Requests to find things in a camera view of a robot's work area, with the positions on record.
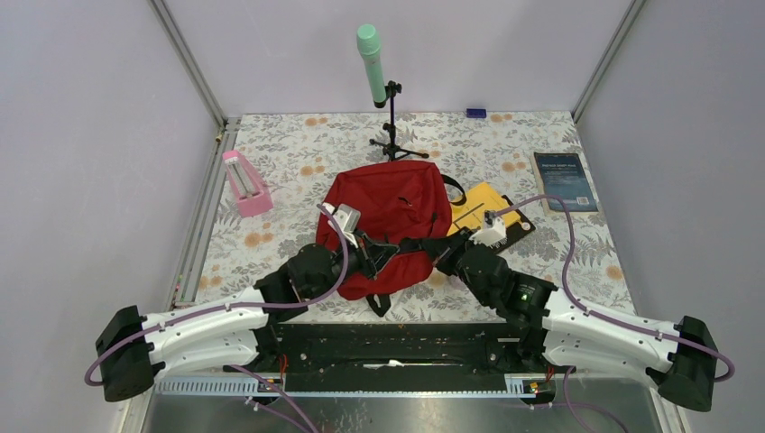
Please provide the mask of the red backpack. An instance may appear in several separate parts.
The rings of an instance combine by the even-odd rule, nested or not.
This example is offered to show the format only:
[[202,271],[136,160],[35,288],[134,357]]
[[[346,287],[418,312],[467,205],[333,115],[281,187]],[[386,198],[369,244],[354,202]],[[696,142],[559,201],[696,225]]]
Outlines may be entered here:
[[[399,244],[404,238],[441,238],[452,224],[452,205],[465,203],[464,188],[426,161],[390,161],[336,175],[324,202],[357,209],[357,224],[374,241]],[[376,280],[349,276],[338,289],[347,300],[365,299],[379,317],[391,295],[428,278],[433,260],[425,253],[397,254]]]

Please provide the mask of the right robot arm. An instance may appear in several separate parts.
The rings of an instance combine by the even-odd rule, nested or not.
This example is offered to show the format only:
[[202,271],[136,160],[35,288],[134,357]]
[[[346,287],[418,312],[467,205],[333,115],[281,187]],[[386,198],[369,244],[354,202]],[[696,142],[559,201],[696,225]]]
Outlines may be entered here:
[[517,357],[526,370],[551,364],[614,373],[688,410],[711,410],[717,347],[703,320],[685,316],[673,323],[598,308],[550,281],[512,270],[491,248],[468,237],[406,238],[401,247],[424,253],[503,318],[519,340]]

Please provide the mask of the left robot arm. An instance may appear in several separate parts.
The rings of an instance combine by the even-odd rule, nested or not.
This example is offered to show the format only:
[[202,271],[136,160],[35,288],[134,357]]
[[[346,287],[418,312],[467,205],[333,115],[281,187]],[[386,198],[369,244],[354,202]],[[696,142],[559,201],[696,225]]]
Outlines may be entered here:
[[146,392],[166,375],[228,364],[270,370],[281,350],[267,336],[271,326],[307,312],[351,276],[375,279],[399,251],[365,235],[343,241],[334,252],[309,244],[226,298],[156,314],[142,315],[136,306],[119,309],[97,338],[97,360],[85,382],[101,388],[105,401],[117,402]]

